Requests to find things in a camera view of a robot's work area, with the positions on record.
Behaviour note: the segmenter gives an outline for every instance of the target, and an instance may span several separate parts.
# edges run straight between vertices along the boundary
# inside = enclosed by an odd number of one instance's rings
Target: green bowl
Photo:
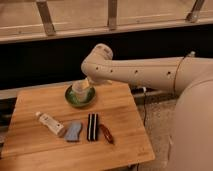
[[[91,87],[87,93],[87,97],[83,102],[79,102],[75,93],[72,90],[72,85],[68,87],[68,89],[65,92],[65,98],[66,100],[73,106],[73,107],[84,107],[91,103],[91,101],[95,97],[95,88]]]

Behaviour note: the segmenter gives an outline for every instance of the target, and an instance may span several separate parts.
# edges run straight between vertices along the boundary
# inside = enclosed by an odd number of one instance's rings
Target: wooden cutting board
[[[67,85],[23,90],[18,94],[0,160],[0,170],[106,170],[154,159],[134,99],[127,84],[112,82],[95,86],[96,97],[87,107],[77,109],[65,99]],[[45,112],[66,127],[80,121],[80,142],[68,143],[40,124],[35,112]],[[103,133],[88,142],[89,113],[98,113],[114,137],[109,144]]]

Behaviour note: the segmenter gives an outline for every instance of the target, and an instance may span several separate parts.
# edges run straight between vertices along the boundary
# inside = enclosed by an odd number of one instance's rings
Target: white cup
[[[72,85],[72,91],[79,102],[83,102],[87,98],[90,86],[85,86],[85,80],[75,81]]]

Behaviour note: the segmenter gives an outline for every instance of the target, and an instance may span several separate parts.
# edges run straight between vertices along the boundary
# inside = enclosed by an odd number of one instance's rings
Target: cable
[[[137,164],[137,166],[136,166],[136,167],[137,167],[137,168],[136,168],[136,171],[139,171],[139,166],[140,166],[140,163]]]
[[[143,94],[144,94],[144,100],[143,100],[143,107],[144,107],[143,125],[144,125],[144,127],[146,127],[146,119],[147,119],[147,111],[146,111],[146,87],[143,87]]]

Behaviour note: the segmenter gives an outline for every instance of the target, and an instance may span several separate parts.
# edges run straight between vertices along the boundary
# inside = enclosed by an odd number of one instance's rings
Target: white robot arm
[[[98,44],[81,69],[94,82],[110,79],[182,93],[174,114],[168,171],[213,169],[213,60],[193,57],[113,61]]]

